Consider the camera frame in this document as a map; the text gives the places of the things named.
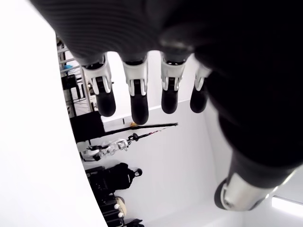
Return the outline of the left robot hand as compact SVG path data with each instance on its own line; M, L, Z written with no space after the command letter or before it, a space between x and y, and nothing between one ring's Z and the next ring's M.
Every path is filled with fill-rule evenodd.
M211 70L206 90L233 149L216 190L248 211L303 164L300 0L35 0L74 57L191 52Z

